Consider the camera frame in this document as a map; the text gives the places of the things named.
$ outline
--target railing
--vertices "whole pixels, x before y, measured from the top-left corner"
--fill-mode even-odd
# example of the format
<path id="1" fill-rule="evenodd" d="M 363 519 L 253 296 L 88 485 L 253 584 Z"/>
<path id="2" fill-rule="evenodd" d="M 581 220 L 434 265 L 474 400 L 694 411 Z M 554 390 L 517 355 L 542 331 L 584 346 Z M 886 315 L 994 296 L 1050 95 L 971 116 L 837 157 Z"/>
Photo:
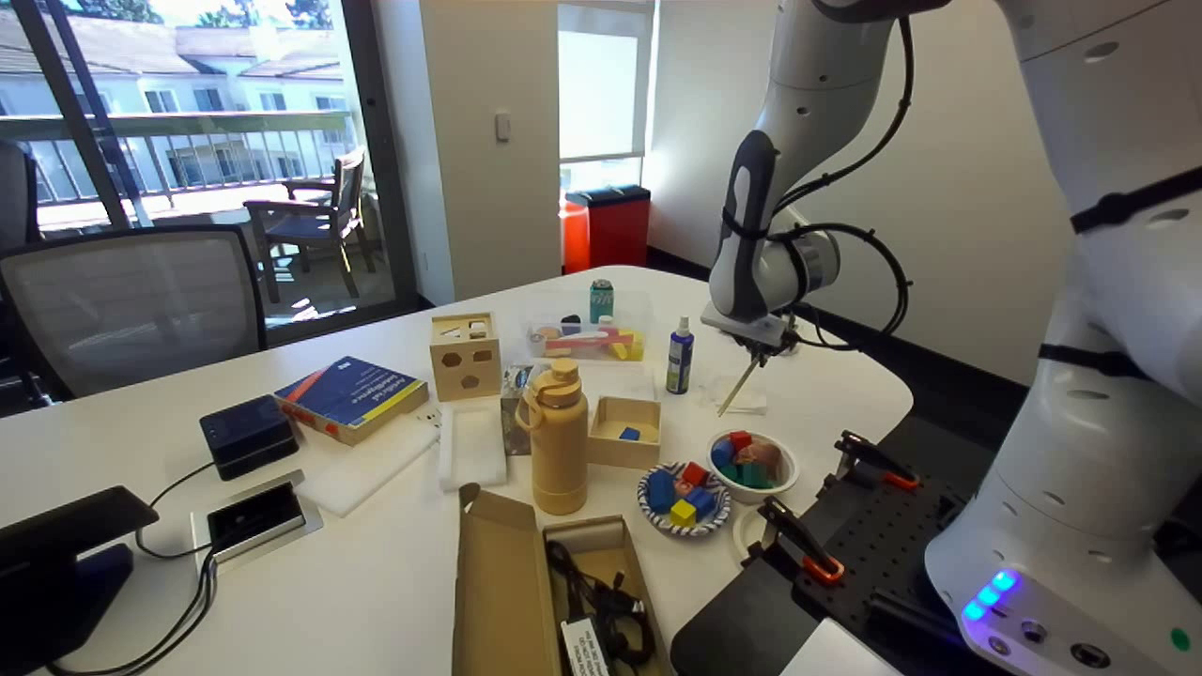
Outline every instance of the railing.
<path id="1" fill-rule="evenodd" d="M 345 107 L 325 112 L 154 112 L 109 116 L 142 193 L 169 207 L 184 190 L 325 175 L 355 146 Z M 37 157 L 37 201 L 92 201 L 99 190 L 58 116 L 0 116 L 0 137 Z"/>

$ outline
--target blue book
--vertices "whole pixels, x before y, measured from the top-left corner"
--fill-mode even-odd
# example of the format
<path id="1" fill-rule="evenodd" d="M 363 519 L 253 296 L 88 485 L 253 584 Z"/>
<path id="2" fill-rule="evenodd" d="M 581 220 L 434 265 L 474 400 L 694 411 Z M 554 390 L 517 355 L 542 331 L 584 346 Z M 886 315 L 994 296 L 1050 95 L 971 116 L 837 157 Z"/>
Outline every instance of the blue book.
<path id="1" fill-rule="evenodd" d="M 417 408 L 427 399 L 427 385 L 407 373 L 343 355 L 331 369 L 275 390 L 275 399 L 285 418 L 343 444 L 355 444 L 384 419 Z"/>

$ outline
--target blue light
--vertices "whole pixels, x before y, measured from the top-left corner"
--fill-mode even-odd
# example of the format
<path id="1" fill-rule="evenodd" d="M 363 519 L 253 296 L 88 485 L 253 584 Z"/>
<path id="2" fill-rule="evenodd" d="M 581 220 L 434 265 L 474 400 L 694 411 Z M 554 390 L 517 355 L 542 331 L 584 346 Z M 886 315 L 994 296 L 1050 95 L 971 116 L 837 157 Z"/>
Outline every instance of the blue light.
<path id="1" fill-rule="evenodd" d="M 970 623 L 981 623 L 981 620 L 985 620 L 985 612 L 986 612 L 986 607 L 985 607 L 985 604 L 977 604 L 977 599 L 970 599 L 970 604 L 965 604 L 965 620 L 970 620 Z"/>
<path id="2" fill-rule="evenodd" d="M 992 604 L 999 604 L 999 599 L 1003 599 L 1003 594 L 994 594 L 994 590 L 986 590 L 986 584 L 977 594 L 977 604 L 985 604 L 985 607 L 992 607 Z"/>
<path id="3" fill-rule="evenodd" d="M 1016 579 L 1010 569 L 992 574 L 992 590 L 1006 594 L 1015 584 L 1016 584 Z"/>

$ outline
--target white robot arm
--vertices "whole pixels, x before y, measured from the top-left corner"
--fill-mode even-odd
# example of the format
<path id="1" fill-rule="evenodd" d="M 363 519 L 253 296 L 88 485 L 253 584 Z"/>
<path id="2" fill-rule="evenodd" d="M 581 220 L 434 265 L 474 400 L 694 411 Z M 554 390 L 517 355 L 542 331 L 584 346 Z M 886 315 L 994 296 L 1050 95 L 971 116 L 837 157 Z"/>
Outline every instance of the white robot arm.
<path id="1" fill-rule="evenodd" d="M 1202 474 L 1202 2 L 999 2 L 1078 235 L 1031 390 L 929 579 L 1010 673 L 1202 673 L 1202 607 L 1154 552 Z M 773 310 L 837 277 L 833 240 L 768 231 L 859 131 L 891 18 L 920 7 L 781 0 L 710 270 L 720 331 L 778 341 Z"/>

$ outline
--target balcony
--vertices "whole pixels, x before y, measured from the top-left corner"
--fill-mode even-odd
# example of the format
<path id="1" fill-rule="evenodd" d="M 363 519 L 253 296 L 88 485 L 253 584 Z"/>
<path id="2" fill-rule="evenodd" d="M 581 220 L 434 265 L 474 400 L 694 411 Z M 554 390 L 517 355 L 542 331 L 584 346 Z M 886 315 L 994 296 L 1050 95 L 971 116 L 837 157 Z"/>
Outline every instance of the balcony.
<path id="1" fill-rule="evenodd" d="M 154 112 L 109 118 L 116 146 L 142 187 L 135 200 L 137 207 L 122 200 L 131 226 L 249 226 L 245 200 L 285 200 L 283 178 L 325 175 L 334 157 L 360 142 L 351 112 L 345 107 Z M 0 116 L 0 137 L 18 142 L 37 157 L 37 226 L 43 240 L 109 229 L 99 187 L 58 116 Z M 283 299 L 263 299 L 265 325 L 390 299 L 388 255 L 375 255 L 375 264 L 384 265 L 360 275 L 355 299 L 345 296 L 334 257 L 320 257 L 306 275 L 290 265 L 275 270 Z"/>

